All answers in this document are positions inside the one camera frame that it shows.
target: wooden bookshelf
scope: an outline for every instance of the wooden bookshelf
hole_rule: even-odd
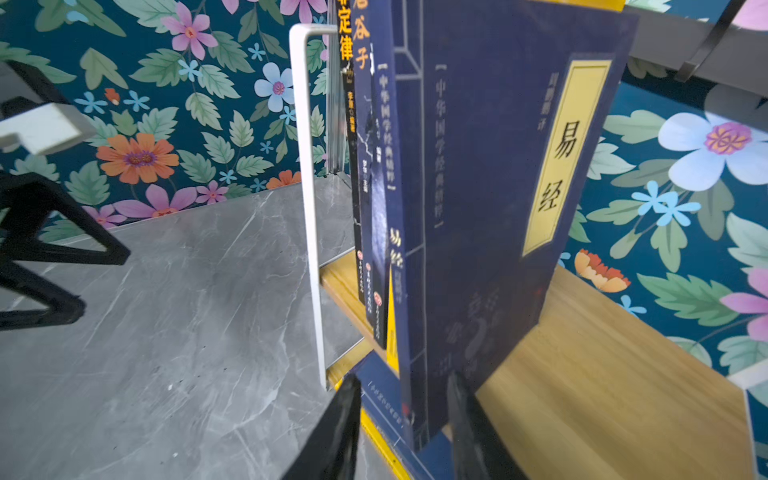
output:
[[[355,355],[385,358],[352,253],[320,276],[369,344]],[[562,268],[540,324],[478,399],[531,480],[753,477],[742,390]]]

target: wallpaper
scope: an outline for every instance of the wallpaper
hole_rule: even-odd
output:
[[[671,75],[631,60],[561,264],[729,375],[768,358],[768,103]],[[766,455],[768,383],[750,407]]]
[[[0,60],[39,68],[96,136],[36,157],[37,172],[107,228],[301,181],[288,31],[326,0],[0,0]],[[317,173],[325,158],[328,52],[307,45]],[[80,233],[52,217],[43,241]]]

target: gray marble surface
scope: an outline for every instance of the gray marble surface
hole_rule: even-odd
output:
[[[338,177],[316,187],[322,260],[353,245],[351,200]],[[279,478],[332,396],[300,187],[112,231],[132,250],[124,266],[24,263],[88,308],[0,333],[0,478]],[[2,291],[0,308],[34,306]],[[328,298],[324,315],[333,360],[359,334]],[[391,478],[364,437],[357,478]]]

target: yellow title label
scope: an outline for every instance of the yellow title label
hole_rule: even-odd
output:
[[[571,62],[538,178],[523,257],[554,238],[610,68],[610,60]]]

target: book stack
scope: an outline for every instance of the book stack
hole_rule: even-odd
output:
[[[402,439],[533,328],[636,19],[527,0],[336,0],[359,299]]]

